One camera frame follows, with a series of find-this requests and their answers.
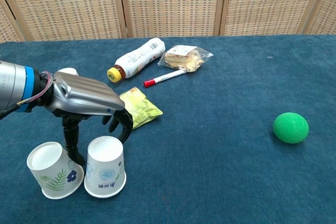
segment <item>yellow bottle cap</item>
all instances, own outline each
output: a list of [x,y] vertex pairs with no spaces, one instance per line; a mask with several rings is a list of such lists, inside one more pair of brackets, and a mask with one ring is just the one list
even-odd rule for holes
[[121,73],[116,68],[110,68],[107,70],[107,76],[112,82],[118,82],[121,80]]

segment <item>woven panel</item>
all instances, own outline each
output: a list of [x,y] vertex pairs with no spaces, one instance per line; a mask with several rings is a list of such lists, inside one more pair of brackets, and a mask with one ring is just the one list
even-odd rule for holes
[[133,37],[212,35],[216,1],[128,0],[127,26]]
[[5,41],[21,41],[21,39],[15,33],[2,5],[0,5],[0,42]]
[[309,0],[225,0],[221,35],[294,34]]
[[309,34],[336,34],[336,0],[322,0]]
[[116,0],[13,0],[33,40],[120,38]]

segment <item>red marker cap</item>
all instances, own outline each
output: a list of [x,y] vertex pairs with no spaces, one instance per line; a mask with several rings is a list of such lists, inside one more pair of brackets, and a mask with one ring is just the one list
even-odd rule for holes
[[144,81],[144,82],[143,82],[143,85],[145,86],[145,88],[148,88],[148,87],[150,87],[150,86],[152,86],[152,85],[154,85],[154,84],[155,84],[154,79],[151,79],[151,80],[148,80],[148,81]]

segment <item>blue ring on robot arm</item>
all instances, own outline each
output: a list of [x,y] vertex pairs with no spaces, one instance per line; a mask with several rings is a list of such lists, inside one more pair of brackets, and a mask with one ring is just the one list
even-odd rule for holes
[[[26,84],[23,92],[22,100],[32,97],[34,88],[34,70],[31,67],[25,66],[26,70]],[[28,103],[22,104],[17,112],[25,112],[28,107]]]

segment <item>marker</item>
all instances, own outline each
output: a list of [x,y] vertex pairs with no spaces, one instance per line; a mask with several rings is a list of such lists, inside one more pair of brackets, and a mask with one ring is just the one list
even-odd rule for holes
[[180,70],[177,70],[177,71],[174,71],[174,72],[171,72],[171,73],[164,74],[163,76],[159,76],[159,77],[156,77],[154,79],[144,81],[143,85],[145,86],[145,88],[148,88],[149,86],[155,85],[155,84],[157,84],[161,81],[168,80],[170,78],[173,78],[175,76],[179,76],[179,75],[184,74],[184,73],[187,73],[187,72],[183,69],[180,69]]

